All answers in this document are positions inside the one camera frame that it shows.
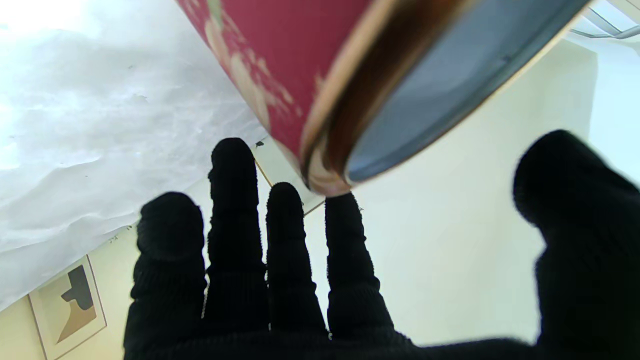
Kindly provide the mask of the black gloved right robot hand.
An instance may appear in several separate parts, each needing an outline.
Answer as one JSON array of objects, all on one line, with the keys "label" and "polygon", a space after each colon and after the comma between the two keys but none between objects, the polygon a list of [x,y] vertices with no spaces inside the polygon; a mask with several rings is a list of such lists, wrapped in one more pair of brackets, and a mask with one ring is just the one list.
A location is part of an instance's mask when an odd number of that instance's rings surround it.
[{"label": "black gloved right robot hand", "polygon": [[522,155],[519,214],[545,248],[535,263],[540,333],[422,347],[399,333],[380,293],[352,193],[325,201],[327,319],[312,279],[302,201],[267,201],[267,252],[249,146],[222,139],[208,174],[212,214],[169,192],[141,208],[126,360],[637,360],[639,189],[566,130]]}]

